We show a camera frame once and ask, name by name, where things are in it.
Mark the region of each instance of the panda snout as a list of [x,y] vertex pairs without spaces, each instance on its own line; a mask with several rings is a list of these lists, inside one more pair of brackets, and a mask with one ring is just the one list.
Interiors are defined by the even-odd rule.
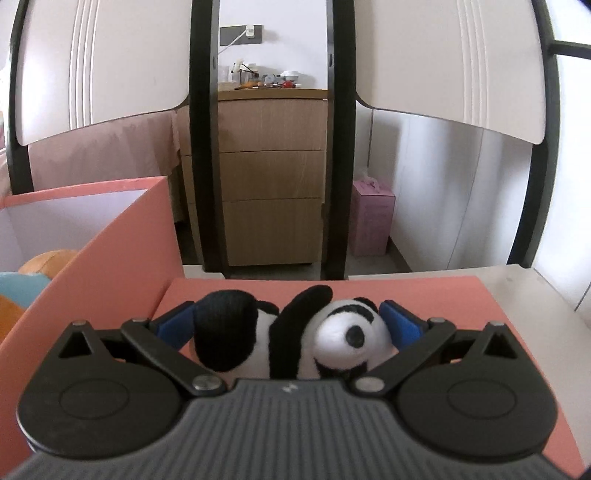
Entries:
[[353,348],[361,348],[365,343],[365,334],[359,325],[353,325],[345,333],[345,341]]

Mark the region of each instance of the panda plush toy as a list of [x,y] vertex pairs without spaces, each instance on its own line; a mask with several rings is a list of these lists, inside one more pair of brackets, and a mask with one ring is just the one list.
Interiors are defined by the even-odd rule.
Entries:
[[196,302],[194,354],[228,386],[238,378],[351,380],[397,351],[370,300],[332,301],[316,285],[284,309],[241,290]]

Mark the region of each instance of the wooden countertop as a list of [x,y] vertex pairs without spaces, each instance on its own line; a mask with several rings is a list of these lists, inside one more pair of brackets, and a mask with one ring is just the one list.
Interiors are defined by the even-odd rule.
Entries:
[[326,100],[329,97],[328,90],[311,88],[257,88],[245,90],[226,90],[217,93],[217,100],[260,100],[274,98],[303,98]]

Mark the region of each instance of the stuffed animal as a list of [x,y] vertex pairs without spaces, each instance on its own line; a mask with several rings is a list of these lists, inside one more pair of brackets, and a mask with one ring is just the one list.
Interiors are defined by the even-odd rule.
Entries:
[[194,307],[194,354],[228,385],[237,378],[350,380],[396,353],[369,300],[332,301],[310,287],[280,313],[247,292],[210,293]]
[[54,250],[30,259],[18,272],[0,272],[0,343],[76,254],[74,250]]

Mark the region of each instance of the pink box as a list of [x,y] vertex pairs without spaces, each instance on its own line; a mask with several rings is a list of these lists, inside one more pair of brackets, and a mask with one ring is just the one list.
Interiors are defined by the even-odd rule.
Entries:
[[353,255],[385,255],[395,200],[388,189],[362,180],[353,182],[349,223],[349,246]]

